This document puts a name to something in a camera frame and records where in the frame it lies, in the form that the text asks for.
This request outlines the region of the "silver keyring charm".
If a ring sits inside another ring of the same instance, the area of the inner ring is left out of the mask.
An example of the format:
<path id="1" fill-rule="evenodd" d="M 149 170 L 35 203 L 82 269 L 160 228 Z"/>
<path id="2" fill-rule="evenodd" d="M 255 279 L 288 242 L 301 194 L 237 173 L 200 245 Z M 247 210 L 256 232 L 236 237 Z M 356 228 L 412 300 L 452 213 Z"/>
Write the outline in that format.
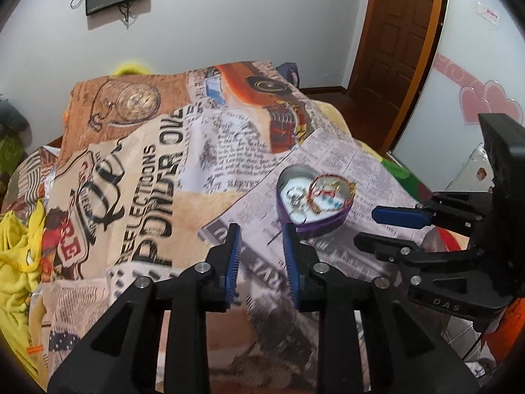
<path id="1" fill-rule="evenodd" d="M 303 204 L 305 189 L 301 187 L 290 188 L 286 192 L 286 197 L 291 206 L 291 211 L 289 212 L 290 220 L 296 225 L 304 224 L 307 219 Z"/>

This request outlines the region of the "purple heart-shaped tin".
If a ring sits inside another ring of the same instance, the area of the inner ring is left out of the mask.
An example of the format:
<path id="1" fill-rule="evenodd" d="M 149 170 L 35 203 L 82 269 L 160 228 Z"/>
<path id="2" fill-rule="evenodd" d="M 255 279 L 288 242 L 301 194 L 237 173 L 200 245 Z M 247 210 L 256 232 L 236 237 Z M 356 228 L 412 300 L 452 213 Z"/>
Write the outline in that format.
<path id="1" fill-rule="evenodd" d="M 291 206 L 286 192 L 293 187 L 305 189 L 303 204 L 307 219 L 301 225 L 294 224 L 289 216 Z M 318 173 L 307 165 L 293 164 L 277 180 L 277 213 L 281 224 L 293 224 L 301 238 L 319 237 L 345 223 L 356 193 L 356 183 L 341 175 Z"/>

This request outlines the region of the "white heart wardrobe door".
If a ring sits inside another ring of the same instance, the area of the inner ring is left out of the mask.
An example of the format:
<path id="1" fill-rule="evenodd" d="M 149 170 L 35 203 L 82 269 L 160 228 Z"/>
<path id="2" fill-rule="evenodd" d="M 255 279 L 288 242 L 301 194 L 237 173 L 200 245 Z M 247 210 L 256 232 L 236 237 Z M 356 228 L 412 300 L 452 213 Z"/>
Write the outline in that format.
<path id="1" fill-rule="evenodd" d="M 524 30 L 502 0 L 448 0 L 440 41 L 393 156 L 444 190 L 482 142 L 478 116 L 524 121 Z"/>

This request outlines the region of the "yellow cloth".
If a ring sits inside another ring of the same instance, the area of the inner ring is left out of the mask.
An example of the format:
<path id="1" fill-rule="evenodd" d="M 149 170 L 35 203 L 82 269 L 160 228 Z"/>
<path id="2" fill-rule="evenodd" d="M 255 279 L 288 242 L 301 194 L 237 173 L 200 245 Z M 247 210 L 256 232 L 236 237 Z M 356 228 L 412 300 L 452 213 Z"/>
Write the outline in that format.
<path id="1" fill-rule="evenodd" d="M 29 296 L 41 279 L 45 216 L 39 200 L 27 223 L 13 211 L 1 219 L 1 334 L 33 378 L 37 370 L 29 355 Z"/>

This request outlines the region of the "brown wooden door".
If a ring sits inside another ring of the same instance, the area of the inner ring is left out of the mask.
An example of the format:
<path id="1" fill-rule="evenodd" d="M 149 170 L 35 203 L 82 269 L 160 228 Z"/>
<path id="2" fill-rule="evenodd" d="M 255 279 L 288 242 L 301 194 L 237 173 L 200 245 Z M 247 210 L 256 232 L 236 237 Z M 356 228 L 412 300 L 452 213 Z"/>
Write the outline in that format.
<path id="1" fill-rule="evenodd" d="M 444 0 L 368 0 L 347 88 L 364 129 L 384 154 L 409 116 L 440 24 Z"/>

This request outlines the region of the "newspaper print blanket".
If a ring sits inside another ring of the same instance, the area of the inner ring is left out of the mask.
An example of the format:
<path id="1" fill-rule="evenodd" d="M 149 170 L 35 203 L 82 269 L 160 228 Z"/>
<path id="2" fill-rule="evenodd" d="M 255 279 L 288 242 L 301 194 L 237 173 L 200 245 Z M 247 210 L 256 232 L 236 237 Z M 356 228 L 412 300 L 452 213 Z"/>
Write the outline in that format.
<path id="1" fill-rule="evenodd" d="M 215 387 L 310 390 L 317 331 L 287 292 L 275 193 L 290 165 L 356 183 L 345 223 L 315 240 L 349 275 L 387 272 L 356 252 L 355 232 L 424 237 L 378 225 L 371 212 L 411 207 L 428 188 L 264 61 L 87 80 L 72 89 L 65 118 L 60 152 L 40 148 L 23 161 L 1 208 L 1 219 L 13 211 L 27 223 L 37 201 L 45 207 L 41 279 L 29 296 L 29 376 L 40 389 L 138 276 L 178 276 L 236 223 L 240 301 L 208 316 Z"/>

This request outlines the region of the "dark blue bag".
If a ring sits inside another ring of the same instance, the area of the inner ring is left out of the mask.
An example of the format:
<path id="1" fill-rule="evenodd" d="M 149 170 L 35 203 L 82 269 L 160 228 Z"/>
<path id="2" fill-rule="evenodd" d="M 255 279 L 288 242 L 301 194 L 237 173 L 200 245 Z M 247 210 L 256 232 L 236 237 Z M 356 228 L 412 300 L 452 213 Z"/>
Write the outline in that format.
<path id="1" fill-rule="evenodd" d="M 295 88 L 300 87 L 300 76 L 298 66 L 294 62 L 285 62 L 277 66 L 277 72 L 292 84 Z"/>

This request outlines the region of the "green patterned bag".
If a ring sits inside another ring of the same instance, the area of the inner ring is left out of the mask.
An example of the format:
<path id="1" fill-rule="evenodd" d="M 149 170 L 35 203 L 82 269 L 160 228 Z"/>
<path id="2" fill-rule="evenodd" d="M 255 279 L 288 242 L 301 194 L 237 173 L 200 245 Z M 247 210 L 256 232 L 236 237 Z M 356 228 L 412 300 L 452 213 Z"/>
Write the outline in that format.
<path id="1" fill-rule="evenodd" d="M 5 133 L 1 136 L 0 173 L 11 176 L 24 155 L 24 146 L 17 133 Z"/>

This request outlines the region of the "yellow chair back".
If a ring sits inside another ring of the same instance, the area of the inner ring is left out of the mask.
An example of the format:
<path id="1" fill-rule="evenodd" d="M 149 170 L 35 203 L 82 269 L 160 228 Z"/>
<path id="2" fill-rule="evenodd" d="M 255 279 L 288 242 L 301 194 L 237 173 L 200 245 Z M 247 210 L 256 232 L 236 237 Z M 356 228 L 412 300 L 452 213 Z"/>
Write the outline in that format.
<path id="1" fill-rule="evenodd" d="M 116 69 L 112 72 L 114 77 L 121 77 L 126 75 L 152 75 L 152 72 L 144 66 L 135 62 L 124 62 L 119 64 Z"/>

